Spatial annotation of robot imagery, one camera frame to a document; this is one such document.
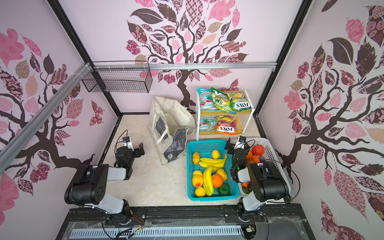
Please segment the yellow pear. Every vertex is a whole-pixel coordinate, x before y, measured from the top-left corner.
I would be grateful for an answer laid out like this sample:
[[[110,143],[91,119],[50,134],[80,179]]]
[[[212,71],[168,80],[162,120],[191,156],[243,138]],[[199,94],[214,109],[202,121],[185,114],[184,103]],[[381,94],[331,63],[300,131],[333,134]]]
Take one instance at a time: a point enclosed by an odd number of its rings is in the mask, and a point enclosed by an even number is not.
[[[221,178],[223,179],[223,181],[226,181],[228,179],[228,174],[226,173],[226,171],[224,169],[218,169],[216,171],[216,174],[218,174],[219,176],[221,176]]]

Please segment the yellow banana bunch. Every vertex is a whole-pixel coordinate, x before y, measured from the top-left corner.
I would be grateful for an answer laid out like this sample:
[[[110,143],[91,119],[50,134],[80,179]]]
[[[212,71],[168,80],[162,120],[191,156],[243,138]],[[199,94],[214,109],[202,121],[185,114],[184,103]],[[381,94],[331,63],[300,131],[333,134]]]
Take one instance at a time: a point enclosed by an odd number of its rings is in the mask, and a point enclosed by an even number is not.
[[[209,166],[203,173],[203,178],[204,178],[204,189],[206,190],[206,195],[208,197],[211,197],[214,193],[214,186],[212,182],[212,171],[213,167]]]

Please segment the yellow orange apple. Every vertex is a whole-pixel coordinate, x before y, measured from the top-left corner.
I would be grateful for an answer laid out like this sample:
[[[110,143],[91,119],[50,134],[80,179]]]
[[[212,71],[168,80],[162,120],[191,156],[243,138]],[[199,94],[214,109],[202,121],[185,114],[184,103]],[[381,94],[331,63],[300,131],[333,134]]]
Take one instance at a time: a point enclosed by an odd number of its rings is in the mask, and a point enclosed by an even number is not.
[[[203,185],[204,178],[200,175],[193,175],[192,184],[194,187],[199,188]]]

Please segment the cream canvas grocery bag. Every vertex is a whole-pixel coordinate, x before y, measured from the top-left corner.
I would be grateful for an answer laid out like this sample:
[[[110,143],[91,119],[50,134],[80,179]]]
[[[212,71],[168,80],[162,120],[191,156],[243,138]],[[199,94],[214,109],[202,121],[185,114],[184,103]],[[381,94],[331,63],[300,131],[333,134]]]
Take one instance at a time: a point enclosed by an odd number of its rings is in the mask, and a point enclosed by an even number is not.
[[[196,122],[178,101],[155,96],[148,129],[164,166],[184,156],[188,135],[195,132]]]

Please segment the green candy bag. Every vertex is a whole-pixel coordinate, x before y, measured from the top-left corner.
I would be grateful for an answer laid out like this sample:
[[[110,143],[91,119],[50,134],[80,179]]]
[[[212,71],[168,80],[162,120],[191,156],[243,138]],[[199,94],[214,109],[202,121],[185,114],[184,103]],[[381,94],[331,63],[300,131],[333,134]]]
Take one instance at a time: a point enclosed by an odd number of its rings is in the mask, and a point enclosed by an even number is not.
[[[212,98],[214,102],[214,106],[222,112],[228,114],[236,114],[233,111],[230,103],[230,99],[226,93],[223,93],[215,88],[211,88]]]

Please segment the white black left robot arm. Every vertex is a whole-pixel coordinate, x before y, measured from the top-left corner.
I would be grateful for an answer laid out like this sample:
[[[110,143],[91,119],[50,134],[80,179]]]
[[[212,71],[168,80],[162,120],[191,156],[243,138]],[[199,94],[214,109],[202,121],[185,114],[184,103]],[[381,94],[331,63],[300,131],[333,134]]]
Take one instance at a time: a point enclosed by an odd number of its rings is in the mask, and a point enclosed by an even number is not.
[[[68,205],[100,210],[112,221],[121,225],[128,224],[133,217],[129,203],[110,194],[107,191],[107,182],[129,180],[133,173],[134,160],[144,154],[143,143],[134,149],[129,142],[116,150],[114,166],[82,166],[65,191],[65,202]]]

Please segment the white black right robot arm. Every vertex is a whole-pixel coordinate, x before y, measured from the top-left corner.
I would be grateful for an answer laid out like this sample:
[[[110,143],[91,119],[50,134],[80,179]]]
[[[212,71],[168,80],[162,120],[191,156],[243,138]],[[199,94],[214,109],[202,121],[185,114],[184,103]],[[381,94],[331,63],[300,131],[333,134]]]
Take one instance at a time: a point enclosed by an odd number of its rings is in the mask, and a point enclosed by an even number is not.
[[[260,145],[264,148],[266,159],[260,163],[248,163],[246,156],[252,148]],[[242,197],[237,204],[237,218],[241,222],[250,222],[266,204],[280,203],[291,194],[291,187],[285,176],[282,163],[271,143],[265,138],[247,140],[241,136],[234,144],[227,141],[225,150],[232,158],[230,175],[232,180],[241,186],[241,183],[250,183],[251,192]]]

